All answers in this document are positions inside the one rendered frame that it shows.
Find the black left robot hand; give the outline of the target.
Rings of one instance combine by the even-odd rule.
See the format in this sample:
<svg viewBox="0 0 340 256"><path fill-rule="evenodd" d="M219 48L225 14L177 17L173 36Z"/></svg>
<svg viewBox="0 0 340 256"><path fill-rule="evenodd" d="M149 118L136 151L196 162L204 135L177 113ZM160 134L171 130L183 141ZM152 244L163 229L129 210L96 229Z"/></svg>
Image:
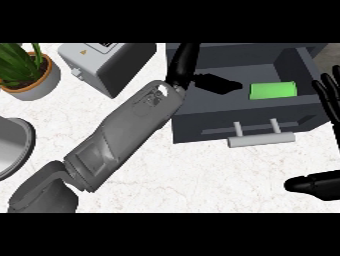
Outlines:
<svg viewBox="0 0 340 256"><path fill-rule="evenodd" d="M213 74L195 73L198 54L199 43L182 43L179 45L168 64L165 83L183 90L188 90L189 84L194 83L196 88L219 95L241 90L242 84L239 82Z"/></svg>

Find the dark grey open drawer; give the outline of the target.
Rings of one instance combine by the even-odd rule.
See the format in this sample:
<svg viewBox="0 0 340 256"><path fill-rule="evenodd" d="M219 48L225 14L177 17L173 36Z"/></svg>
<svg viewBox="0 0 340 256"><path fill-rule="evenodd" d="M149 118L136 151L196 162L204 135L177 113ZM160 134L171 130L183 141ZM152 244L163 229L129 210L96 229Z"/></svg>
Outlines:
<svg viewBox="0 0 340 256"><path fill-rule="evenodd" d="M272 64L198 69L198 74L213 74L242 84L242 89L225 95L214 94L196 87L186 92L183 105L174 115L210 113L244 109L263 109L284 106L319 104L319 96L312 81L319 79L321 72L313 58L304 48L287 49ZM297 84L297 96L251 100L253 83L290 82Z"/></svg>

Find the dark grey drawer front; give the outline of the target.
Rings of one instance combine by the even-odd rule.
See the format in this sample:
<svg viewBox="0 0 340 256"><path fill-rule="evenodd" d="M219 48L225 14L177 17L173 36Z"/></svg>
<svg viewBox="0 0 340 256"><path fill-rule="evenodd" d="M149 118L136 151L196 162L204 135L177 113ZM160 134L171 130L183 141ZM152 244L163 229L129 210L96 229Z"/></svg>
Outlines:
<svg viewBox="0 0 340 256"><path fill-rule="evenodd" d="M173 143L226 139L235 136L235 122L245 136L269 134L273 132L272 119L282 132L310 131L329 121L319 104L174 115Z"/></svg>

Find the green cup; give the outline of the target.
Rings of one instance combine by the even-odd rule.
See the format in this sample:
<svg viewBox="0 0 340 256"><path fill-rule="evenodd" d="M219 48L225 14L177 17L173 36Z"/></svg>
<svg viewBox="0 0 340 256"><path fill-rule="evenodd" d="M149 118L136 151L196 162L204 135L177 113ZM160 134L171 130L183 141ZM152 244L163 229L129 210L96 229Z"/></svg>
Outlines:
<svg viewBox="0 0 340 256"><path fill-rule="evenodd" d="M253 83L250 85L251 100L287 98L297 96L297 84L290 82Z"/></svg>

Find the dark grey cabinet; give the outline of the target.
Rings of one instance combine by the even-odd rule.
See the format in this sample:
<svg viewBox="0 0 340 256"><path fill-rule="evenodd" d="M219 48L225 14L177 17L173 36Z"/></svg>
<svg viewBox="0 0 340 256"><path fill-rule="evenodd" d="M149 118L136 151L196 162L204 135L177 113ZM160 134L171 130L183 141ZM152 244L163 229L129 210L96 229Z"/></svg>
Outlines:
<svg viewBox="0 0 340 256"><path fill-rule="evenodd" d="M326 43L202 43L198 69L272 64L287 49L304 48L315 57Z"/></svg>

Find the pale grey box appliance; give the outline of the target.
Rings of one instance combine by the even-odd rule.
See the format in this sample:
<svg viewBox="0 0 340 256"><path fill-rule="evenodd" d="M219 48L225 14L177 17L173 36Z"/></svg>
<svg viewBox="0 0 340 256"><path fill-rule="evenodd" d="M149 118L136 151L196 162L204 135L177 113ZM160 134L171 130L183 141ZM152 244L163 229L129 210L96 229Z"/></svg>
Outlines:
<svg viewBox="0 0 340 256"><path fill-rule="evenodd" d="M74 77L111 99L155 52L155 43L64 43L58 48Z"/></svg>

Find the potted green plant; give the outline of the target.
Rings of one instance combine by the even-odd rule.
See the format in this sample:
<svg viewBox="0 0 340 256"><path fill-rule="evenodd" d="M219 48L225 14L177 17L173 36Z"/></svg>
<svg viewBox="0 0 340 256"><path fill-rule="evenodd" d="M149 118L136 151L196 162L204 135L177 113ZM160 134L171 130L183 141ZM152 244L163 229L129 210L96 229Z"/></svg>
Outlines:
<svg viewBox="0 0 340 256"><path fill-rule="evenodd" d="M61 81L55 61L37 43L31 46L27 52L19 43L0 43L0 89L21 101L41 99Z"/></svg>

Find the large grey round container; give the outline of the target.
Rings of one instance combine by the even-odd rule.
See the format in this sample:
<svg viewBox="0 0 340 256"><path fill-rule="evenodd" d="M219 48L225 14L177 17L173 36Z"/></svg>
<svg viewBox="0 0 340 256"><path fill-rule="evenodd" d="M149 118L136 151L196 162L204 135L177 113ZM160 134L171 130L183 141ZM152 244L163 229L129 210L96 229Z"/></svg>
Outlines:
<svg viewBox="0 0 340 256"><path fill-rule="evenodd" d="M36 146L36 129L21 118L0 116L0 181L25 164Z"/></svg>

